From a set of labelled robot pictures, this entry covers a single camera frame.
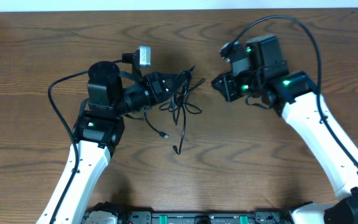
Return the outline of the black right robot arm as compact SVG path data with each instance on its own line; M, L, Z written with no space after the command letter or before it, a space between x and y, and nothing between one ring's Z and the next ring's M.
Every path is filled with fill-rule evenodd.
M313 202L287 212L290 223L358 223L358 148L341 128L313 80L304 71L289 72L278 39L255 37L241 45L229 42L221 55L231 70L212 82L225 100L261 98L304 140L327 175L338 199L335 205Z

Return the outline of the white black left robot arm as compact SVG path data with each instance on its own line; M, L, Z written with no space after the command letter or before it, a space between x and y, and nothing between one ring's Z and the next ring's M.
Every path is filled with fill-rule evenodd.
M169 100L184 73L142 75L120 71L117 62L90 66L88 98L73 128L67 128L70 152L62 176L39 223L80 223L94 187L108 166L124 132L124 117Z

